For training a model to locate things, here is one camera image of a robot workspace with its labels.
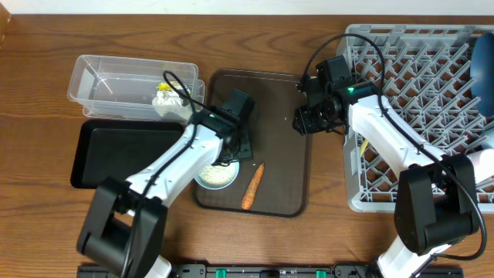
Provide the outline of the light blue rice bowl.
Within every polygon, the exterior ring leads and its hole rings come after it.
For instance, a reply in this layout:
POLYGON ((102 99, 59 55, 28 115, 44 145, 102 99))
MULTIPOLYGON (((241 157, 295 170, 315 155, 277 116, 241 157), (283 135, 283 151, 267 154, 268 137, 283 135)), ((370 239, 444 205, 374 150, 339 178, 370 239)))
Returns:
POLYGON ((239 166, 238 162, 229 165, 209 165, 195 177, 195 181, 201 187, 209 190, 226 188, 239 174, 239 166))

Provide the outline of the orange carrot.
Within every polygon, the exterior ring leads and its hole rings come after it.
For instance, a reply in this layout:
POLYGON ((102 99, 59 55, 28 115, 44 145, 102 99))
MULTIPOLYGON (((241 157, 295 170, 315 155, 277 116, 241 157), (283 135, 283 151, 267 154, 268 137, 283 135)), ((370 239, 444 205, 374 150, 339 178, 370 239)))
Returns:
POLYGON ((246 189, 246 192, 242 199, 242 204, 241 204, 242 209, 250 210, 250 208, 253 206, 253 203, 255 201, 255 196, 259 188, 260 182, 262 180, 264 170, 265 170, 265 164, 261 163, 256 169, 254 175, 252 176, 251 181, 249 182, 249 186, 246 189))

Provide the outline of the paper wrapper waste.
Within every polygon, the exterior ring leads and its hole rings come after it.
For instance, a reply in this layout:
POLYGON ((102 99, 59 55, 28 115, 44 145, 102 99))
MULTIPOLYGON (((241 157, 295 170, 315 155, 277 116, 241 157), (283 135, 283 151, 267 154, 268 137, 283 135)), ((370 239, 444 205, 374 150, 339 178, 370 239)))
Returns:
POLYGON ((157 92, 151 101, 151 105, 160 117, 178 115, 179 117, 189 118, 191 116, 190 103, 186 103, 187 99, 183 99, 168 83, 159 83, 156 89, 157 92))

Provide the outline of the dark blue plate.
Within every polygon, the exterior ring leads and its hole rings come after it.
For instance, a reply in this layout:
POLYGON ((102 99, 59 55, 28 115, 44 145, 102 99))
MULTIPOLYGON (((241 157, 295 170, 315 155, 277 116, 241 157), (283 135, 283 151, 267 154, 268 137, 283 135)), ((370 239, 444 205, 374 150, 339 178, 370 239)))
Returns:
POLYGON ((493 117, 493 33, 480 36, 472 52, 470 77, 472 95, 480 101, 476 107, 484 117, 493 117))

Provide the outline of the light blue plastic cup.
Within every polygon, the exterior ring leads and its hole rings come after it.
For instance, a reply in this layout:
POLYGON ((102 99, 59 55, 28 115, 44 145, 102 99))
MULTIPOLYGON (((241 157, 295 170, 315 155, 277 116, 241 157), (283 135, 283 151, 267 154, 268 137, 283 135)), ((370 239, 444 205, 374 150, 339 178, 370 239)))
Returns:
POLYGON ((481 133, 481 137, 483 142, 481 143, 481 147, 483 149, 493 149, 494 148, 494 128, 490 128, 481 133))

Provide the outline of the pink plastic cup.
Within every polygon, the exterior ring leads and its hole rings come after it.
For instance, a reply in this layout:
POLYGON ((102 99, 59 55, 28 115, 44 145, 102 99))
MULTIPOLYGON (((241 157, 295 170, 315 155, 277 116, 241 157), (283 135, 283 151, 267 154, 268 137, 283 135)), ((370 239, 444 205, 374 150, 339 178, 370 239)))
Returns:
POLYGON ((494 175, 494 150, 486 149, 468 154, 474 168, 475 183, 478 184, 494 175))

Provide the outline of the pale yellow plastic spoon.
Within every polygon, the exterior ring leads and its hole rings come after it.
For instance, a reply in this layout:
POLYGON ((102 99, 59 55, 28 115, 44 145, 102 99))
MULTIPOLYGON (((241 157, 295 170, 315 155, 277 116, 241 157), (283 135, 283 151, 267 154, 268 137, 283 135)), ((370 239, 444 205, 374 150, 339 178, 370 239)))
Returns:
POLYGON ((368 144, 369 144, 368 139, 364 139, 364 141, 362 142, 362 145, 360 146, 360 156, 361 157, 364 156, 364 153, 367 150, 368 144))

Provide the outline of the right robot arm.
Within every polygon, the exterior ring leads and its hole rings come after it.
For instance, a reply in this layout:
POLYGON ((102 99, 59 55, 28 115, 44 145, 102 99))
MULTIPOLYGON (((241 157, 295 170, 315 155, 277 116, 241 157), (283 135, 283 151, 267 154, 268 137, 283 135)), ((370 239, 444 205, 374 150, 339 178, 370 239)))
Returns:
POLYGON ((479 258, 486 249, 485 220, 475 186, 488 178, 482 152, 448 156, 430 145, 390 107, 372 82, 304 80, 297 86, 307 103, 295 112, 302 135, 338 126, 356 131, 377 150, 398 178, 394 224, 398 236, 378 259, 372 276, 416 277, 446 249, 479 232, 479 258))

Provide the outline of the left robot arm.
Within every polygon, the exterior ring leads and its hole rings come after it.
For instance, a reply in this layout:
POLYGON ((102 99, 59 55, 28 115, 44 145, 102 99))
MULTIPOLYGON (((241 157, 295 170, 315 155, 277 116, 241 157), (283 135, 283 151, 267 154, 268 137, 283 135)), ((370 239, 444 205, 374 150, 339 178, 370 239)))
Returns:
POLYGON ((166 277, 161 256, 167 211, 205 167, 252 159, 249 113, 204 109, 154 162, 97 187, 76 243, 79 253, 118 277, 166 277))

